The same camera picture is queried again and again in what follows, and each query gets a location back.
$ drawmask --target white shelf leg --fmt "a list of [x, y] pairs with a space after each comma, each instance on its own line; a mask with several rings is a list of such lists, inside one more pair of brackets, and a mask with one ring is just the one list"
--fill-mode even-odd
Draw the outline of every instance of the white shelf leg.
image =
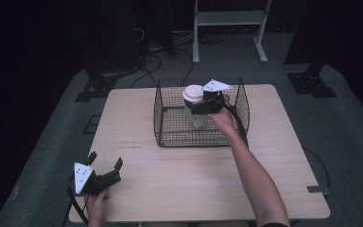
[[261, 42], [262, 42], [262, 37], [264, 36], [265, 26], [267, 25], [267, 19], [268, 19], [271, 2], [272, 2], [272, 0], [267, 0], [267, 5], [265, 6], [264, 13], [262, 15], [261, 25], [259, 27], [258, 37], [254, 38], [255, 48], [257, 49], [259, 58], [262, 63], [268, 63], [268, 58], [267, 58], [267, 55], [265, 54], [265, 51], [264, 51], [264, 48], [262, 47]]
[[194, 8], [194, 41], [193, 41], [193, 63], [199, 63], [199, 3], [196, 0]]

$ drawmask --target forearm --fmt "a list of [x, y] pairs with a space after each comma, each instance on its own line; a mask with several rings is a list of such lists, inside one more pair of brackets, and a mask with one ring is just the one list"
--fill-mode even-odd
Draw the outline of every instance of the forearm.
[[89, 220], [88, 227], [102, 227], [104, 224], [99, 220]]
[[285, 204], [273, 180], [234, 128], [226, 129], [223, 133], [231, 145], [241, 183], [250, 200], [258, 226], [274, 221], [288, 226]]

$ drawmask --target white cup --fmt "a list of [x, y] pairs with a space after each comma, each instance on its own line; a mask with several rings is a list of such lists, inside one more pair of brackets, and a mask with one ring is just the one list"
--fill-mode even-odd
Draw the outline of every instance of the white cup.
[[207, 116], [200, 114], [191, 114], [191, 110], [188, 107], [191, 104], [199, 104], [204, 102], [204, 100], [202, 99], [203, 96], [202, 86], [200, 85], [187, 86], [182, 92], [182, 96], [186, 104], [186, 106], [184, 107], [184, 111], [187, 115], [187, 118], [191, 122], [193, 129], [194, 130], [204, 129], [205, 124], [208, 120]]

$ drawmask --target metal stand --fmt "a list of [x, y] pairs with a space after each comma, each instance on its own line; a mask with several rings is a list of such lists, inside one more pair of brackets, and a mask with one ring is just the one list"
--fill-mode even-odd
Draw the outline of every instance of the metal stand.
[[83, 92], [78, 93], [75, 102], [88, 102], [90, 98], [108, 97], [116, 84], [116, 79], [103, 79], [100, 82], [95, 81], [95, 83], [92, 83], [91, 80], [91, 78], [88, 80]]
[[294, 90], [298, 95], [312, 95], [313, 97], [337, 97], [333, 89], [326, 86], [320, 78], [320, 70], [324, 62], [312, 62], [304, 73], [289, 73]]
[[242, 25], [260, 25], [258, 37], [253, 40], [261, 62], [267, 63], [268, 58], [261, 42], [267, 24], [270, 3], [271, 0], [267, 0], [264, 10], [199, 12], [199, 3], [196, 0], [194, 9], [193, 63], [199, 63], [199, 26]]

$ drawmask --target dark background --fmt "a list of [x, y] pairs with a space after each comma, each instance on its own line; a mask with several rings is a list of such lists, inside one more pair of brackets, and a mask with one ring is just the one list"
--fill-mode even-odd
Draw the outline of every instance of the dark background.
[[[0, 1], [0, 209], [63, 91], [84, 68], [83, 54], [93, 45], [102, 64], [119, 54], [106, 46], [105, 39], [111, 37], [98, 25], [94, 2]], [[134, 23], [149, 21], [145, 25], [149, 39], [158, 39], [155, 34], [160, 32], [170, 34], [170, 26], [192, 28], [192, 0], [126, 2], [141, 9], [134, 8], [134, 16], [141, 19]], [[212, 2], [200, 1], [201, 10], [209, 9]], [[158, 6], [170, 11], [159, 17], [149, 15]], [[219, 9], [263, 6], [260, 0], [234, 0], [221, 2]], [[160, 30], [158, 24], [167, 29]], [[363, 1], [274, 0], [267, 31], [291, 30], [296, 33], [285, 63], [307, 63], [321, 55], [347, 79], [363, 103]]]

